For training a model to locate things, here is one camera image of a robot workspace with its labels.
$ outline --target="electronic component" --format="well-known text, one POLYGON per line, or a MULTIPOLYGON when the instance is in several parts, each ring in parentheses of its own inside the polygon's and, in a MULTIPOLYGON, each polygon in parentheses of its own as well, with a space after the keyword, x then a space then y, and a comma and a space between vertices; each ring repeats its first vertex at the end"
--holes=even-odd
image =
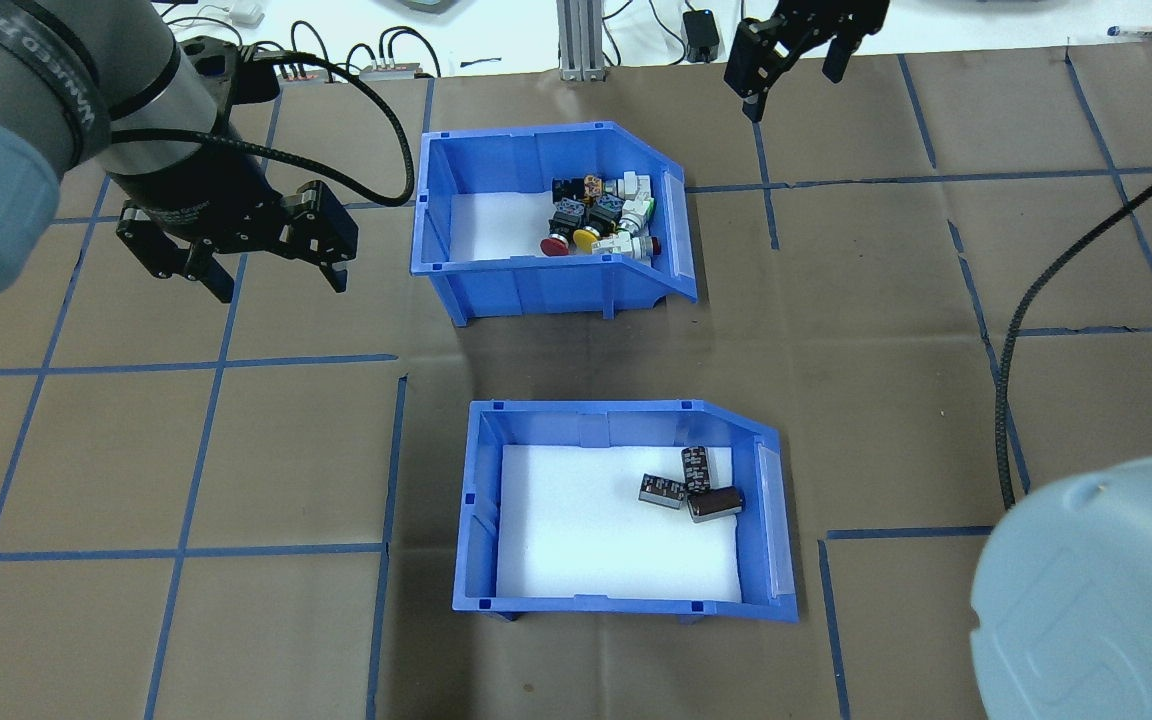
POLYGON ((676 510, 687 501, 687 487, 679 480, 643 475, 643 487, 639 487, 639 500, 676 510))
POLYGON ((258 26, 265 20, 265 8, 259 0, 234 0, 229 20, 236 26, 258 26))
POLYGON ((738 488, 717 488, 688 497, 687 509, 691 513, 692 523, 704 523, 705 520, 726 518, 727 515, 744 510, 745 498, 738 488))
POLYGON ((593 255, 628 255, 635 260, 652 262, 660 253, 660 241, 643 234, 617 232, 612 237, 594 242, 593 255))
POLYGON ((585 199, 585 179, 554 179, 550 183, 550 195, 554 202, 571 197, 573 200, 585 199))
POLYGON ((550 258, 562 258, 571 253, 573 233, 585 222, 585 204, 573 197, 563 197, 554 206, 550 219, 550 235, 540 241, 540 251, 550 258))
POLYGON ((682 479, 689 495, 708 492, 708 454, 704 447, 682 448, 682 479))
MULTIPOLYGON (((602 181, 598 182, 599 187, 602 187, 602 181)), ((594 242, 616 230, 616 222, 621 219, 621 209, 624 205, 626 202, 617 196, 599 195, 598 200, 590 205, 585 227, 573 233, 573 242, 576 243, 576 247, 579 247, 582 252, 593 252, 594 242)))
POLYGON ((585 202, 593 205, 594 200, 602 197, 602 179, 598 176, 585 176, 585 202))
POLYGON ((685 59, 689 63, 708 63, 718 56, 718 25, 708 10, 682 14, 682 36, 687 39, 685 59))

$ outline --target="grid line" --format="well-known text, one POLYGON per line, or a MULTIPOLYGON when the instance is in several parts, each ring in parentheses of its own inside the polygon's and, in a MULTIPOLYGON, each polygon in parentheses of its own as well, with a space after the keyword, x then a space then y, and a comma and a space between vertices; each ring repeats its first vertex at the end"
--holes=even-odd
MULTIPOLYGON (((101 182, 100 191, 96 194, 96 205, 92 207, 92 220, 100 213, 100 206, 105 203, 105 195, 109 191, 109 177, 101 182)), ((65 318, 69 314, 70 301, 74 300, 74 290, 78 286, 78 274, 82 273, 83 263, 88 258, 88 248, 91 247, 92 236, 96 234, 96 222, 88 222, 88 232, 83 233, 83 243, 78 250, 78 260, 74 263, 74 270, 69 274, 68 287, 65 288, 65 300, 60 302, 60 310, 56 314, 55 325, 52 325, 51 339, 47 341, 47 351, 41 356, 41 369, 51 366, 52 357, 56 354, 56 346, 60 343, 60 331, 65 327, 65 318)), ((26 410, 23 419, 20 420, 20 430, 15 445, 12 447, 12 458, 8 461, 8 469, 3 471, 3 486, 0 487, 0 520, 3 518, 3 508, 8 501, 8 493, 12 491, 12 483, 15 479, 15 471, 20 464, 20 453, 24 450, 24 441, 29 434, 29 424, 33 420, 33 414, 38 409, 38 397, 41 395, 41 385, 46 381, 46 374, 39 373, 33 382, 33 392, 29 395, 26 410)))
POLYGON ((397 464, 402 455, 403 416, 407 408, 407 376, 397 379, 394 397, 394 427, 389 435, 389 483, 385 492, 385 524, 380 543, 380 571, 376 577, 376 606, 371 616, 371 655, 367 664, 366 718, 376 720, 376 694, 380 689, 381 635, 385 627, 385 596, 389 592, 389 550, 394 537, 394 509, 397 505, 397 464))
POLYGON ((823 539, 817 541, 820 556, 820 588, 824 593, 824 621, 829 632, 829 655, 833 660, 833 684, 838 692, 838 717, 851 720, 851 700, 847 697, 847 675, 842 665, 842 641, 838 637, 838 609, 833 602, 833 578, 829 574, 829 551, 823 539))
MULTIPOLYGON (((287 555, 357 555, 380 552, 378 541, 252 544, 252 546, 187 547, 189 558, 280 558, 287 555)), ((122 550, 37 550, 0 552, 0 562, 52 562, 81 560, 170 560, 179 554, 173 547, 122 550)))
POLYGON ((217 406, 220 402, 220 386, 225 378, 225 356, 229 354, 229 342, 234 334, 234 318, 238 313, 238 302, 242 300, 243 276, 247 274, 247 255, 238 259, 238 272, 234 273, 234 296, 229 304, 229 313, 225 317, 225 333, 220 338, 220 353, 215 361, 215 374, 211 381, 211 395, 207 397, 207 411, 202 420, 198 452, 194 462, 194 477, 189 479, 189 495, 184 505, 184 517, 180 521, 177 550, 174 552, 172 579, 168 584, 168 597, 162 611, 162 624, 159 628, 159 641, 154 652, 154 669, 150 674, 150 691, 145 699, 145 720, 154 717, 159 687, 162 682, 162 665, 168 652, 168 641, 172 635, 172 620, 175 615, 175 601, 180 591, 180 574, 184 569, 185 548, 189 544, 189 530, 194 524, 194 511, 198 503, 198 487, 202 485, 202 469, 207 460, 207 445, 211 441, 211 429, 217 418, 217 406))
MULTIPOLYGON (((950 238, 954 241, 954 250, 957 251, 958 268, 963 272, 963 283, 968 288, 968 295, 972 297, 972 311, 975 313, 975 319, 977 319, 977 331, 980 333, 980 342, 984 344, 984 354, 986 354, 986 357, 988 357, 990 361, 990 376, 993 379, 993 387, 996 388, 998 382, 1000 382, 998 356, 995 355, 995 350, 993 350, 993 342, 990 340, 990 326, 986 323, 986 318, 984 318, 984 305, 980 304, 980 294, 977 291, 977 287, 975 287, 972 264, 968 263, 967 250, 963 245, 963 236, 958 233, 957 225, 955 225, 952 220, 947 220, 947 223, 948 227, 950 227, 950 238)), ((1020 487, 1023 488, 1025 495, 1028 495, 1029 463, 1025 462, 1025 453, 1020 447, 1020 433, 1016 432, 1016 420, 1015 416, 1011 415, 1010 407, 1007 407, 1007 439, 1011 442, 1011 456, 1016 460, 1016 475, 1020 477, 1020 487)))
MULTIPOLYGON (((1147 176, 1152 174, 1151 167, 1119 168, 1120 176, 1147 176)), ((863 177, 863 179, 825 179, 824 181, 797 181, 776 182, 763 181, 755 183, 735 184, 694 184, 684 188, 687 195, 702 195, 712 192, 745 192, 753 190, 805 190, 812 187, 827 187, 833 184, 923 184, 923 183, 950 183, 950 182, 990 182, 990 181, 1026 181, 1028 179, 1096 179, 1112 177, 1111 170, 1083 169, 1083 170, 1032 170, 1032 172, 1002 172, 1002 173, 954 173, 932 174, 932 176, 886 176, 886 177, 863 177)), ((415 206, 415 200, 408 200, 401 205, 402 209, 415 206)), ((376 202, 347 202, 347 210, 384 210, 388 205, 379 205, 376 202)), ((51 220, 52 225, 82 225, 82 223, 115 223, 118 217, 101 215, 97 218, 56 218, 51 220)))
POLYGON ((900 63, 901 77, 905 78, 905 91, 909 93, 910 105, 914 106, 914 120, 918 122, 918 134, 923 136, 923 150, 927 151, 927 161, 932 164, 932 169, 937 168, 937 150, 932 147, 932 136, 927 131, 927 119, 923 115, 923 104, 918 101, 918 88, 914 86, 914 75, 909 73, 909 63, 905 54, 896 55, 900 63))
MULTIPOLYGON (((1064 68, 1069 70, 1069 79, 1071 85, 1074 85, 1074 94, 1078 96, 1078 105, 1083 108, 1085 118, 1087 118, 1087 126, 1092 128, 1092 135, 1096 136, 1096 145, 1100 147, 1101 156, 1105 156, 1106 167, 1111 169, 1111 177, 1114 179, 1114 187, 1119 192, 1119 199, 1126 205, 1130 199, 1123 184, 1123 177, 1121 177, 1121 174, 1114 164, 1114 156, 1111 152, 1111 145, 1108 145, 1108 142, 1105 139, 1105 132, 1101 132, 1100 123, 1096 122, 1096 114, 1092 111, 1092 105, 1087 101, 1087 94, 1083 91, 1083 83, 1078 79, 1078 69, 1074 67, 1074 60, 1069 56, 1069 50, 1066 50, 1064 52, 1064 68)), ((1137 214, 1131 213, 1130 218, 1132 219, 1135 236, 1137 236, 1137 245, 1140 247, 1144 260, 1146 260, 1146 264, 1149 265, 1149 273, 1152 274, 1152 249, 1149 247, 1149 238, 1146 237, 1146 233, 1144 233, 1144 227, 1142 227, 1140 219, 1137 214)))
POLYGON ((763 123, 753 123, 755 151, 758 152, 758 176, 761 179, 763 206, 767 210, 767 233, 772 236, 772 250, 781 249, 781 237, 776 233, 776 209, 772 205, 772 181, 767 173, 767 152, 763 150, 763 123))

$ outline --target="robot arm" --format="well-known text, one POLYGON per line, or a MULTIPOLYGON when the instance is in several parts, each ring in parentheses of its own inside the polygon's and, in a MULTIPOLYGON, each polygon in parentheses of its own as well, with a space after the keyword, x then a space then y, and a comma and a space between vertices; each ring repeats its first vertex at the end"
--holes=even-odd
MULTIPOLYGON (((234 104, 274 99, 274 62, 287 58, 212 38, 182 47, 147 0, 0 0, 0 291, 54 217, 60 179, 88 158, 131 197, 119 240, 151 274, 228 301, 212 255, 268 250, 319 266, 342 291, 356 225, 323 182, 274 191, 229 124, 234 104), (109 143, 151 129, 233 142, 109 143)), ((411 195, 410 168, 393 204, 411 195)))
POLYGON ((736 25, 723 81, 745 99, 745 114, 763 120, 767 92, 806 51, 829 43, 824 76, 841 82, 861 38, 882 29, 888 0, 780 0, 771 18, 736 25))

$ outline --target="black cable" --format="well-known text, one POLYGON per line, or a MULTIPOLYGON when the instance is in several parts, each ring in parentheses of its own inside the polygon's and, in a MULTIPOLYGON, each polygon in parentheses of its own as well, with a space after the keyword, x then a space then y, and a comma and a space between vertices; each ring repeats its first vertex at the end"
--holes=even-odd
MULTIPOLYGON (((612 40, 612 51, 613 53, 616 53, 616 65, 621 65, 621 47, 616 45, 616 38, 612 37, 612 31, 607 28, 607 20, 602 21, 602 32, 604 35, 607 35, 608 40, 612 40)), ((607 56, 607 53, 604 53, 602 55, 605 58, 607 56)), ((611 58, 608 58, 607 65, 612 65, 611 58)))
POLYGON ((205 17, 205 15, 188 15, 188 17, 183 17, 183 18, 168 20, 168 23, 166 23, 166 24, 168 24, 168 26, 174 26, 174 24, 183 23, 187 20, 195 20, 195 24, 197 24, 198 20, 206 20, 206 22, 209 22, 209 23, 217 23, 219 26, 228 28, 229 32, 233 32, 234 36, 238 37, 238 46, 247 45, 247 43, 243 41, 243 33, 238 32, 237 28, 235 28, 232 24, 225 22, 225 20, 210 18, 210 17, 205 17))
POLYGON ((434 53, 434 46, 430 45, 429 40, 425 40, 425 36, 420 35, 419 32, 416 32, 415 29, 401 29, 401 31, 397 31, 389 36, 389 60, 394 59, 394 41, 397 40, 399 37, 402 37, 404 35, 410 35, 411 37, 415 37, 416 40, 420 40, 420 45, 424 45, 425 50, 429 50, 430 58, 434 59, 434 76, 442 77, 444 68, 441 65, 438 63, 438 54, 434 53))
MULTIPOLYGON (((389 36, 389 32, 401 31, 401 29, 410 29, 410 31, 416 32, 416 28, 412 26, 387 26, 380 31, 380 37, 376 38, 376 51, 380 53, 380 59, 385 59, 385 37, 389 36)), ((393 59, 393 44, 389 44, 389 60, 393 59)))
POLYGON ((614 17, 616 17, 616 15, 620 15, 621 13, 626 12, 626 8, 628 8, 628 6, 630 6, 632 3, 634 3, 634 0, 626 0, 626 3, 621 5, 620 8, 616 9, 616 12, 612 13, 611 15, 602 15, 602 18, 604 20, 614 18, 614 17))
MULTIPOLYGON (((329 61, 332 61, 332 56, 328 55, 328 44, 326 44, 326 41, 323 41, 323 36, 319 35, 317 28, 311 26, 311 24, 306 23, 304 20, 296 20, 296 22, 291 23, 291 53, 298 53, 300 51, 300 47, 296 46, 296 28, 298 26, 310 28, 310 32, 314 33, 314 38, 317 38, 317 40, 319 41, 319 50, 323 50, 323 59, 328 61, 329 63, 329 61)), ((301 77, 302 78, 306 77, 305 66, 301 65, 300 69, 301 69, 301 77)), ((328 74, 328 82, 332 82, 332 74, 328 74)))
POLYGON ((365 41, 358 41, 358 44, 355 45, 355 46, 353 46, 349 50, 349 53, 346 54, 346 56, 344 56, 344 67, 346 67, 346 69, 348 69, 349 65, 353 63, 353 54, 357 53, 358 50, 365 50, 367 52, 367 56, 371 58, 371 65, 376 65, 376 53, 371 50, 371 46, 366 45, 365 41))
POLYGON ((682 41, 681 37, 677 37, 676 33, 672 31, 672 29, 667 28, 666 24, 664 24, 662 22, 660 22, 660 15, 657 14, 657 12, 655 12, 655 0, 647 0, 647 5, 652 6, 652 17, 657 18, 657 24, 660 26, 660 29, 662 29, 664 31, 666 31, 667 33, 669 33, 669 37, 675 38, 675 40, 679 41, 679 45, 682 45, 682 55, 679 55, 679 59, 675 60, 675 61, 672 61, 672 63, 669 63, 669 65, 681 63, 682 59, 684 59, 687 56, 687 44, 685 44, 685 41, 682 41))
POLYGON ((385 115, 385 119, 388 119, 389 124, 393 126, 394 132, 397 135, 397 149, 399 151, 402 151, 404 184, 401 194, 394 196, 380 195, 379 192, 371 190, 371 188, 365 184, 356 181, 356 179, 351 179, 347 176, 347 174, 317 160, 302 158, 302 156, 294 156, 291 152, 283 152, 282 150, 274 150, 273 147, 265 147, 264 145, 255 145, 255 143, 251 142, 235 141, 233 137, 211 135, 211 132, 197 132, 188 131, 188 129, 168 128, 124 129, 123 131, 112 132, 109 142, 197 142, 202 143, 202 145, 228 147, 229 150, 247 152, 249 156, 258 156, 259 158, 268 158, 275 162, 294 165, 294 167, 320 174, 320 176, 326 179, 334 179, 338 183, 348 187, 349 190, 366 197, 367 200, 388 206, 388 209, 396 209, 399 205, 403 205, 404 202, 410 200, 412 189, 416 187, 416 173, 412 167, 412 152, 411 147, 407 145, 407 132, 403 132, 402 122, 397 119, 397 115, 394 114, 394 109, 391 108, 391 106, 381 99, 379 94, 376 94, 374 90, 367 88, 366 83, 354 77, 349 74, 349 70, 340 68, 338 65, 329 63, 329 61, 316 58, 314 55, 310 55, 308 53, 288 53, 286 59, 280 58, 280 60, 282 60, 283 63, 311 65, 312 67, 328 70, 328 73, 334 74, 334 76, 348 82, 349 85, 356 86, 358 91, 369 97, 372 103, 376 103, 376 107, 380 109, 380 112, 385 115))
POLYGON ((998 385, 995 387, 995 396, 993 396, 993 402, 995 402, 993 406, 993 450, 995 450, 998 464, 998 486, 1002 491, 1002 505, 1007 510, 1010 510, 1011 506, 1016 503, 1015 493, 1011 492, 1011 465, 1009 457, 1007 457, 1007 414, 1010 411, 1010 407, 1007 404, 1007 384, 1011 377, 1011 356, 1016 350, 1016 336, 1020 334, 1020 324, 1024 321, 1029 305, 1032 304, 1038 291, 1051 281, 1052 275, 1059 273, 1069 260, 1074 259, 1075 255, 1087 249, 1087 245, 1091 245, 1092 241, 1101 237, 1109 228, 1119 223, 1121 219, 1134 213, 1139 205, 1146 204, 1146 200, 1151 199, 1151 197, 1152 184, 1144 188, 1144 191, 1135 196, 1128 204, 1115 210, 1114 214, 1101 220, 1101 223, 1092 228, 1092 232, 1084 234, 1078 242, 1070 245, 1069 250, 1061 252, 1060 258, 1056 258, 1048 265, 1038 275, 1038 279, 1029 286, 1025 295, 1021 296, 1020 305, 1016 306, 1015 313, 1011 314, 1011 321, 1007 324, 1007 334, 1002 342, 1002 355, 998 357, 998 385))

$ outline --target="electrical connector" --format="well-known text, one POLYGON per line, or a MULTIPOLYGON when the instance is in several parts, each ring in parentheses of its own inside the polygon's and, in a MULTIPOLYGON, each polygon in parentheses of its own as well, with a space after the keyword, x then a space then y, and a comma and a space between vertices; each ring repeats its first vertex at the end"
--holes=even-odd
POLYGON ((718 24, 708 10, 682 14, 682 36, 687 38, 685 59, 689 63, 710 63, 718 56, 718 24))
POLYGON ((654 237, 636 236, 630 232, 617 232, 612 237, 594 242, 593 255, 628 255, 635 260, 652 262, 660 253, 660 241, 654 237))
POLYGON ((258 26, 265 20, 265 3, 260 0, 234 0, 229 6, 229 21, 236 26, 258 26))

